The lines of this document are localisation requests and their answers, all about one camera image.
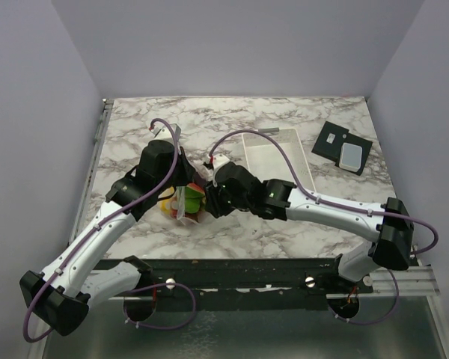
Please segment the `red watermelon slice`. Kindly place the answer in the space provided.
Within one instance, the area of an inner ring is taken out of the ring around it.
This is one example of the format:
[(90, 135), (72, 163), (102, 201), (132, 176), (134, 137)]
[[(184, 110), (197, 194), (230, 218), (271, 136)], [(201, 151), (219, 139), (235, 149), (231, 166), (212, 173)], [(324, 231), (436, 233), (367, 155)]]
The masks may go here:
[(195, 183), (189, 183), (185, 187), (185, 198), (186, 199), (196, 199), (205, 197), (204, 190)]

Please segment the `clear dotted zip bag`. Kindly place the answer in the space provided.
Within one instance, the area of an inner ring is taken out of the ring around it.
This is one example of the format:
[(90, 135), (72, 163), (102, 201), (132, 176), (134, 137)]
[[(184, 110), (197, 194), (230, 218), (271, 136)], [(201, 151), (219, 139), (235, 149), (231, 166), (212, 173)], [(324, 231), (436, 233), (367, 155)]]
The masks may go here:
[[(195, 169), (195, 173), (190, 183), (195, 183), (204, 190), (204, 186), (207, 184), (208, 175), (210, 173), (203, 165), (199, 165), (198, 163), (192, 163), (192, 166)], [(206, 221), (209, 221), (210, 214), (205, 210), (205, 206), (207, 204), (206, 196), (205, 203), (201, 207), (200, 212), (196, 214), (185, 213), (185, 187), (186, 186), (174, 187), (177, 195), (177, 217), (173, 219), (184, 225), (204, 224)]]

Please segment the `white perforated plastic basket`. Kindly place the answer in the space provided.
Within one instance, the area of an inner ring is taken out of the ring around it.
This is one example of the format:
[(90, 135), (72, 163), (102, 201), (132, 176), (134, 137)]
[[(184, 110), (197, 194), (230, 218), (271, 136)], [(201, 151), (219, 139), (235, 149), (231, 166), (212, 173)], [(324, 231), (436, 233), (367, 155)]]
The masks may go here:
[[(287, 155), (300, 183), (308, 190), (315, 191), (308, 160), (296, 129), (259, 129), (278, 143)], [(269, 140), (250, 133), (242, 134), (245, 161), (248, 170), (259, 180), (280, 179), (295, 182), (290, 169), (278, 148)]]

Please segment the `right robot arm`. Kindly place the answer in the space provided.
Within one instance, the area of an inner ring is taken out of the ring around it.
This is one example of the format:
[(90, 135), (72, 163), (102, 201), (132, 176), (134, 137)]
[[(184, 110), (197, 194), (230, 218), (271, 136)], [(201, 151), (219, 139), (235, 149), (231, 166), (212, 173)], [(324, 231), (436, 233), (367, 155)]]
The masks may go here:
[(204, 192), (205, 210), (215, 218), (239, 210), (266, 220), (322, 224), (363, 238), (357, 248), (338, 255), (337, 269), (329, 273), (330, 287), (336, 292), (346, 292), (379, 268), (404, 271), (409, 267), (414, 226), (403, 202), (396, 198), (380, 206), (305, 194), (293, 182), (260, 181), (232, 162), (214, 173)]

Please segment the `green round guava fruit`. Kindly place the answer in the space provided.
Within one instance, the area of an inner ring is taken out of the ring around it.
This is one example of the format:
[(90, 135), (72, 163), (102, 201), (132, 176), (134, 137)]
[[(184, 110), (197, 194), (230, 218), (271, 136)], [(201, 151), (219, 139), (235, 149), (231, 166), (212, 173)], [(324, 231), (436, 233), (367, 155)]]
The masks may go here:
[(204, 203), (205, 203), (204, 196), (200, 196), (200, 197), (185, 196), (185, 202), (184, 202), (185, 213), (196, 214), (196, 213), (200, 212), (201, 207), (204, 205)]

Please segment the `yellow bell pepper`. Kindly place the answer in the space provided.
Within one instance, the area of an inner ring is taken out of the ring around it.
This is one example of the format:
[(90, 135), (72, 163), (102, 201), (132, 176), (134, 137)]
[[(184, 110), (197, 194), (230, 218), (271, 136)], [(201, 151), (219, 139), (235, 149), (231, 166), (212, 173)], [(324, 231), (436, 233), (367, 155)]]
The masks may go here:
[(167, 188), (159, 197), (158, 205), (164, 215), (177, 217), (177, 195), (175, 188)]

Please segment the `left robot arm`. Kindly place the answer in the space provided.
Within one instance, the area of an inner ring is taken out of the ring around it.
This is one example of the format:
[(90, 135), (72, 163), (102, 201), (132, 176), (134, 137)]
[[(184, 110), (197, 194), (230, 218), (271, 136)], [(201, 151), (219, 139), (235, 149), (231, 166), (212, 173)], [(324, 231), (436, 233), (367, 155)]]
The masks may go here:
[(161, 287), (152, 268), (135, 256), (97, 276), (91, 272), (107, 250), (159, 202), (164, 190), (188, 185), (194, 174), (178, 143), (152, 140), (138, 165), (113, 183), (94, 218), (64, 252), (41, 271), (27, 271), (20, 279), (27, 307), (22, 325), (25, 340), (34, 342), (28, 332), (32, 315), (51, 331), (67, 336), (92, 307), (122, 293), (142, 295)]

